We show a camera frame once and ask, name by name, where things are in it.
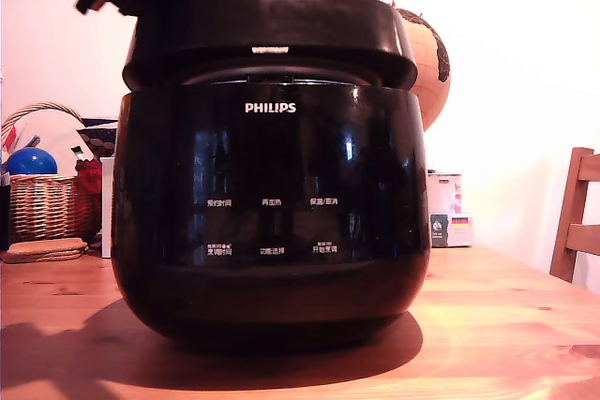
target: red object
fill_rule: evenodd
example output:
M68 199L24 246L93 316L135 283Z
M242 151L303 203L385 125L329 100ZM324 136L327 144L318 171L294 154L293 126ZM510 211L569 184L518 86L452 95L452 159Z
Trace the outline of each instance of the red object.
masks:
M8 132L7 141L5 142L5 148L7 149L7 152L9 152L9 153L12 152L12 147L15 144L16 140L17 140L17 129L15 128L15 126L12 126L10 128L10 131Z
M102 163L97 159L77 161L78 182L91 195L102 195Z
M77 161L75 165L78 189L84 189L92 200L93 220L100 223L102 219L102 163L98 159Z

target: wooden chair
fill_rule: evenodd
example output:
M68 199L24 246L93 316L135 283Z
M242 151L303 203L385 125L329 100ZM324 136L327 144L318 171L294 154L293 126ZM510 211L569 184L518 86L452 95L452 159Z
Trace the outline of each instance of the wooden chair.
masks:
M600 182L600 154L576 147L571 154L550 265L550 274L569 283L573 281L577 252L600 256L600 225L581 225L589 182Z

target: box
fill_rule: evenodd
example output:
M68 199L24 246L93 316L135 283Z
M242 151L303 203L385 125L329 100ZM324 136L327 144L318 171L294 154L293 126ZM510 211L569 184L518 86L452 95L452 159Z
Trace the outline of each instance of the box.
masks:
M473 245L473 218L470 215L431 215L433 247Z
M429 213L453 215L462 213L462 176L458 173L433 172L427 175Z
M113 229L113 168L114 157L101 158L102 163L102 257L111 257Z

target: table surface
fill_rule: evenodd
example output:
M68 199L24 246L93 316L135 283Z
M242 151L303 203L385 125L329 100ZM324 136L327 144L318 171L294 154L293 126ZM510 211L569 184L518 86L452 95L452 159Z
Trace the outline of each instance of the table surface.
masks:
M129 312L107 259L1 270L4 400L600 398L600 296L483 248L434 249L372 343L293 357L176 347Z

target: white wall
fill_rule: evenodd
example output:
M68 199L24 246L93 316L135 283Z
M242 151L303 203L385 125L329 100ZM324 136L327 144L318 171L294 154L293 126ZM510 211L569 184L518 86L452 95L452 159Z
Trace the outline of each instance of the white wall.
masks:
M464 174L477 243L547 272L570 149L600 150L597 0L395 1L423 13L450 55L429 166ZM5 116L42 98L116 114L133 21L112 8L84 18L75 2L3 2ZM589 222L600 223L598 199L594 189ZM579 258L576 283L600 292L598 259Z

